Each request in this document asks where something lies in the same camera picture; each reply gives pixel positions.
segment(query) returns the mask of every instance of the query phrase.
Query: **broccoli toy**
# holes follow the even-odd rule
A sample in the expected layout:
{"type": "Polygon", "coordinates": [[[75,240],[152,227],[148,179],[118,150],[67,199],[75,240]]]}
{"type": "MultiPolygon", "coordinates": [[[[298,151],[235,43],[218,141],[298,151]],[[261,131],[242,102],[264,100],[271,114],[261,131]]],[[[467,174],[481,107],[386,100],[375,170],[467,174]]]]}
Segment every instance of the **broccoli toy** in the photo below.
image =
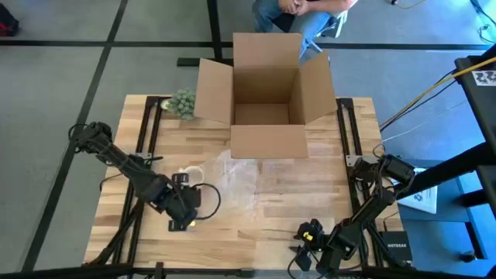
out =
{"type": "Polygon", "coordinates": [[[167,110],[174,113],[182,120],[192,120],[195,110],[195,93],[190,89],[179,90],[168,101],[167,110]]]}

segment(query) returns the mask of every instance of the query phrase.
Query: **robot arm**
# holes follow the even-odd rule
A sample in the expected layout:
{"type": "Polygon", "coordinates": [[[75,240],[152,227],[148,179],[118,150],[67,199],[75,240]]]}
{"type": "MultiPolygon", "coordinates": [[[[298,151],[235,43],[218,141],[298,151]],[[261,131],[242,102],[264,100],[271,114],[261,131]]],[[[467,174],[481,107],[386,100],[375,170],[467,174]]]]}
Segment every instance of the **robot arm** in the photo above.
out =
{"type": "Polygon", "coordinates": [[[134,187],[136,196],[157,212],[165,211],[181,228],[196,219],[201,204],[200,189],[187,185],[187,174],[174,174],[172,180],[145,167],[144,159],[127,155],[112,143],[110,127],[92,122],[73,137],[76,152],[96,153],[103,163],[117,167],[134,187]]]}

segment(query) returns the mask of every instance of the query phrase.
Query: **qr code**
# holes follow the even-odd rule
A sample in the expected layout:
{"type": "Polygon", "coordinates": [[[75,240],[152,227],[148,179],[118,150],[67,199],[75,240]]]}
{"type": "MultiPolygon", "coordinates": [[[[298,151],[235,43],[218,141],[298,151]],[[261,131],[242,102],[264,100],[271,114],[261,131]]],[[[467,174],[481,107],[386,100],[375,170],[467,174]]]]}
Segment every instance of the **qr code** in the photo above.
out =
{"type": "Polygon", "coordinates": [[[472,71],[477,86],[496,86],[496,71],[472,71]]]}

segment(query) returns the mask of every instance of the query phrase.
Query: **yellow cable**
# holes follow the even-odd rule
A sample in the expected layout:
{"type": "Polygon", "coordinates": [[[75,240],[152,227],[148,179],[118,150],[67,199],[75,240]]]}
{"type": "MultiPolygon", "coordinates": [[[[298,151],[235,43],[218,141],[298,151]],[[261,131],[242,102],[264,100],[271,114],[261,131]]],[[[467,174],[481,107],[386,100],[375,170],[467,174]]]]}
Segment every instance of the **yellow cable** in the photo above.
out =
{"type": "Polygon", "coordinates": [[[423,2],[425,2],[425,1],[427,1],[427,0],[421,0],[420,2],[418,2],[418,3],[414,4],[414,5],[408,6],[408,7],[405,7],[405,6],[399,5],[399,4],[396,2],[396,6],[397,6],[397,7],[399,7],[399,8],[401,8],[401,9],[411,9],[411,8],[413,8],[413,7],[417,6],[417,5],[422,4],[422,3],[423,3],[423,2]]]}
{"type": "Polygon", "coordinates": [[[413,99],[413,101],[411,101],[410,103],[408,103],[405,107],[403,107],[399,112],[397,112],[395,115],[393,115],[392,117],[390,117],[388,120],[384,121],[382,124],[380,124],[380,126],[384,126],[386,124],[388,124],[391,120],[395,119],[398,115],[402,114],[403,112],[405,112],[408,108],[412,107],[416,102],[418,102],[421,98],[424,98],[425,95],[427,95],[429,92],[431,92],[434,88],[440,86],[441,84],[449,81],[450,79],[452,78],[456,78],[456,77],[459,77],[460,75],[462,74],[465,74],[465,73],[468,73],[470,71],[473,71],[473,70],[476,70],[480,67],[483,67],[489,63],[493,63],[493,62],[496,62],[496,57],[492,57],[491,59],[488,59],[484,62],[481,62],[477,65],[474,65],[472,67],[468,67],[467,69],[465,70],[462,70],[462,71],[459,71],[455,74],[451,74],[445,78],[443,78],[441,81],[439,81],[438,83],[434,84],[431,88],[427,89],[424,93],[420,94],[417,98],[413,99]]]}

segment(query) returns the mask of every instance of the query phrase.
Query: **open cardboard box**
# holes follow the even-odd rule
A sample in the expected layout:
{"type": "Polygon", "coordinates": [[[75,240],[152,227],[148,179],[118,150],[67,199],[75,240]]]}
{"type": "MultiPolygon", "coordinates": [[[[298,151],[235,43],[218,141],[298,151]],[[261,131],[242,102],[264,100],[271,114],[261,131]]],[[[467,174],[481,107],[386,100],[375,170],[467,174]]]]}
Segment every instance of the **open cardboard box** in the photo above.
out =
{"type": "Polygon", "coordinates": [[[336,110],[327,53],[298,67],[300,34],[233,43],[234,67],[201,59],[195,116],[231,125],[233,158],[308,157],[305,124],[336,110]]]}

